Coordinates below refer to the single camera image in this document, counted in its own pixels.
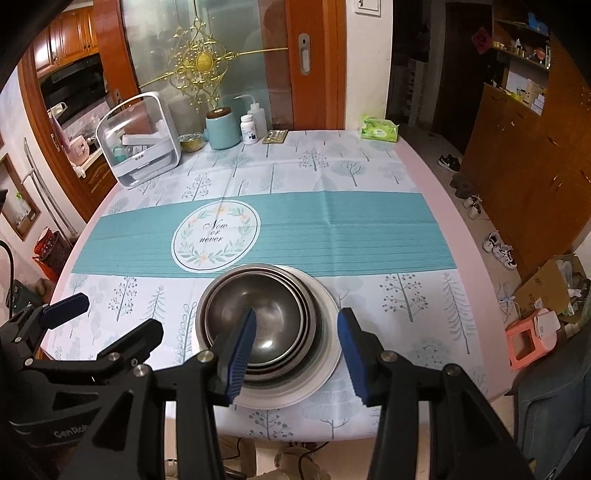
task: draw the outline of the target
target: wall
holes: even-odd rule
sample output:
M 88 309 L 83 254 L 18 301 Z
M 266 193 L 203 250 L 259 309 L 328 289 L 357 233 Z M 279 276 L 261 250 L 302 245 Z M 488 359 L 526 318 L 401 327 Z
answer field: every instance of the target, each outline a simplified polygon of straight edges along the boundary
M 56 178 L 53 176 L 53 173 L 41 153 L 39 144 L 35 140 L 35 136 L 33 135 L 31 125 L 25 112 L 25 106 L 22 102 L 21 89 L 18 85 L 18 73 L 16 69 L 12 72 L 12 75 L 2 92 L 0 92 L 0 132 L 2 133 L 2 138 L 4 139 L 5 144 L 2 150 L 0 150 L 0 155 L 8 153 L 12 164 L 21 179 L 30 169 L 23 149 L 23 138 L 27 137 L 31 154 L 41 172 L 43 180 L 47 183 L 47 186 L 55 197 L 58 205 L 62 208 L 74 228 L 80 233 L 86 224 L 64 194 L 64 191 L 61 189 Z M 38 272 L 38 276 L 41 277 L 43 275 L 41 270 L 31 259 L 33 246 L 46 227 L 50 227 L 54 231 L 57 227 L 47 213 L 47 208 L 43 205 L 41 197 L 33 185 L 33 181 L 30 178 L 26 179 L 24 186 L 33 202 L 35 202 L 41 211 L 40 217 L 37 219 L 23 242 L 19 239 L 14 230 L 12 230 L 6 219 L 0 215 L 0 234 L 11 244 L 13 253 L 18 253 L 24 261 L 29 263 L 34 271 Z
M 382 0 L 381 17 L 356 14 L 355 1 L 347 0 L 346 129 L 363 114 L 384 118 L 392 57 L 392 0 Z
M 429 49 L 429 64 L 427 68 L 427 80 L 423 97 L 423 108 L 420 121 L 430 128 L 435 115 L 437 97 L 439 95 L 439 82 L 443 68 L 443 51 L 445 48 L 445 4 L 446 2 L 462 0 L 431 0 L 431 36 Z M 464 3 L 492 5 L 492 0 L 469 0 Z

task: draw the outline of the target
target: green tissue box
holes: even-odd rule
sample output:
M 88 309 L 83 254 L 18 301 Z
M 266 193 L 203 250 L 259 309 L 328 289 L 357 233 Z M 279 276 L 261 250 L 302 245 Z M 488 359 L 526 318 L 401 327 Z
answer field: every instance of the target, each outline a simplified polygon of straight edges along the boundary
M 398 141 L 398 125 L 390 120 L 364 115 L 359 126 L 361 138 L 366 140 Z

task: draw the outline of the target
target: tablecloth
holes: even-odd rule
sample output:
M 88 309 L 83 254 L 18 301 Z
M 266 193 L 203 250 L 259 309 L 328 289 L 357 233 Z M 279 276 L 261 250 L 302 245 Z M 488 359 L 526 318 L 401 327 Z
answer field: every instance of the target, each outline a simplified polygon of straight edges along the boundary
M 201 248 L 185 241 L 193 238 L 192 231 L 184 233 L 193 219 L 211 215 L 208 206 L 220 199 L 229 209 L 244 205 L 240 212 L 233 210 L 234 216 L 228 210 L 234 223 L 227 225 L 249 242 L 248 249 L 241 244 L 239 254 L 227 258 L 216 257 L 228 248 L 223 235 L 221 244 L 212 240 Z M 348 221 L 343 205 L 358 220 Z M 376 333 L 385 348 L 417 365 L 458 363 L 487 393 L 472 309 L 437 223 L 393 145 L 360 140 L 355 132 L 298 131 L 290 132 L 284 144 L 240 144 L 226 151 L 205 147 L 184 155 L 174 170 L 117 193 L 60 295 L 82 291 L 90 308 L 48 334 L 48 353 L 57 359 L 92 359 L 143 320 L 155 318 L 163 323 L 164 339 L 147 363 L 164 368 L 184 362 L 196 353 L 190 334 L 194 315 L 213 277 L 249 259 L 279 262 L 280 253 L 289 251 L 273 241 L 288 228 L 285 220 L 276 235 L 265 233 L 280 221 L 269 220 L 277 212 L 289 212 L 294 219 L 289 225 L 297 225 L 289 227 L 286 238 L 312 229 L 342 253 L 329 262 L 321 261 L 326 255 L 310 261 L 298 254 L 287 264 L 315 276 L 340 307 L 353 308 L 362 327 Z M 380 225 L 378 216 L 387 225 Z M 253 240 L 244 222 L 257 217 Z M 364 217 L 371 221 L 363 223 Z M 368 232 L 366 247 L 361 229 Z M 312 237 L 301 240 L 314 245 Z M 174 406 L 167 414 L 174 415 Z M 279 410 L 234 405 L 216 408 L 215 414 L 220 433 L 322 441 L 373 436 L 379 409 L 364 407 L 355 396 L 341 359 L 328 382 L 296 405 Z

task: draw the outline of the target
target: frosted glass door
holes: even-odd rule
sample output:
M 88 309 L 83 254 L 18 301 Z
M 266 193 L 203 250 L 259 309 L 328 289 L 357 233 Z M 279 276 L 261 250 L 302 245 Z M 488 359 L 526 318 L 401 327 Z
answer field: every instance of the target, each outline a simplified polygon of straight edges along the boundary
M 171 75 L 175 54 L 195 42 L 196 36 L 200 38 L 196 13 L 205 23 L 203 32 L 218 42 L 216 51 L 223 46 L 228 52 L 241 53 L 227 62 L 228 70 L 216 91 L 217 105 L 232 108 L 239 118 L 251 100 L 235 97 L 249 94 L 265 109 L 269 127 L 293 127 L 287 51 L 243 54 L 287 48 L 284 0 L 197 0 L 195 4 L 192 0 L 122 0 L 121 5 L 140 90 L 163 94 L 179 134 L 202 131 L 205 114 L 212 107 L 205 94 L 198 105 L 193 95 L 184 92 L 178 77 Z M 267 66 L 271 66 L 270 76 Z

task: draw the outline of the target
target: stacked bowls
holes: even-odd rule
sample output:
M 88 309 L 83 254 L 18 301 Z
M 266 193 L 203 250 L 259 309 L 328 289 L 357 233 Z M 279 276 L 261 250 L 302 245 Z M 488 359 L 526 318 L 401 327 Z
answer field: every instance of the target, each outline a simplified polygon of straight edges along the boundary
M 302 281 L 273 265 L 243 265 L 224 273 L 208 286 L 199 302 L 199 344 L 210 348 L 220 333 L 236 325 L 245 308 L 256 314 L 246 382 L 283 382 L 306 367 L 319 344 L 322 322 Z

